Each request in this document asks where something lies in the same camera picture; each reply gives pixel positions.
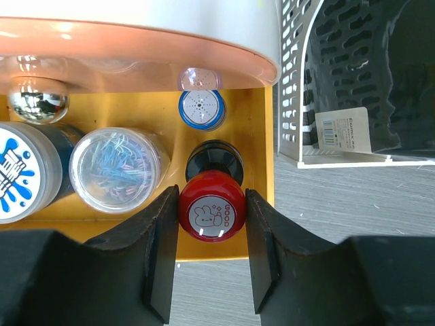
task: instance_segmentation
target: plastic jar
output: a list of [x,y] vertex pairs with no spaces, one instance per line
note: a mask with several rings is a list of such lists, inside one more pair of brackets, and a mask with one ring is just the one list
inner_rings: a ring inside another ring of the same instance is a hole
[[226,117],[225,102],[217,90],[183,92],[178,109],[187,125],[204,131],[219,128]]
[[162,181],[170,159],[155,134],[130,128],[103,128],[87,134],[74,149],[71,182],[97,211],[122,214],[141,206]]
[[0,123],[0,223],[18,221],[73,193],[69,159],[82,136],[65,124]]

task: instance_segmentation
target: blue lid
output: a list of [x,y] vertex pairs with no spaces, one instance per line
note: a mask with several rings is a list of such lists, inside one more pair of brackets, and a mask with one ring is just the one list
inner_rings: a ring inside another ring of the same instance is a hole
[[224,99],[217,90],[191,90],[180,97],[179,114],[192,128],[208,130],[221,122],[225,113]]

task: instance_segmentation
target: bunny sticker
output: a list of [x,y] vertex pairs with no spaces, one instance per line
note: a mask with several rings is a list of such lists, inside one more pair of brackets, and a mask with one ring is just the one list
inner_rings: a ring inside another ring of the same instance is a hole
[[217,212],[216,215],[211,214],[211,209],[208,206],[196,207],[195,213],[198,215],[195,219],[197,226],[202,226],[204,228],[210,226],[221,226],[222,224],[222,214]]
[[190,225],[201,236],[220,237],[232,228],[234,221],[234,208],[219,196],[201,197],[189,210]]

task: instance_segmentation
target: product label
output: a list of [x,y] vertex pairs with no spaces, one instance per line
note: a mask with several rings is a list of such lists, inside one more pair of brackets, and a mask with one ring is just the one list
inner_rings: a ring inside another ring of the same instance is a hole
[[372,153],[367,108],[316,113],[320,149]]
[[11,219],[34,203],[41,173],[30,147],[0,128],[0,219]]
[[189,210],[189,222],[200,236],[221,237],[235,221],[234,207],[219,196],[204,196],[196,200]]

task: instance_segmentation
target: yellow tray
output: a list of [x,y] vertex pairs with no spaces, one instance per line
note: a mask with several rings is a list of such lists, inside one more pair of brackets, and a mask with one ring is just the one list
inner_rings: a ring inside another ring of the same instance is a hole
[[[172,157],[171,166],[160,187],[143,207],[170,185],[178,184],[180,191],[183,189],[188,156],[199,143],[209,139],[228,141],[241,152],[245,163],[243,189],[255,189],[273,204],[272,88],[225,90],[221,94],[228,113],[224,124],[212,132],[195,130],[182,122],[178,114],[180,92],[73,94],[71,107],[62,122],[84,132],[119,126],[142,128],[160,135]],[[6,103],[6,97],[0,96],[0,121],[9,120]],[[131,215],[96,212],[74,194],[21,221],[1,225],[0,230],[55,228],[84,242]],[[181,228],[178,239],[179,261],[247,257],[245,228],[219,244],[195,240]]]

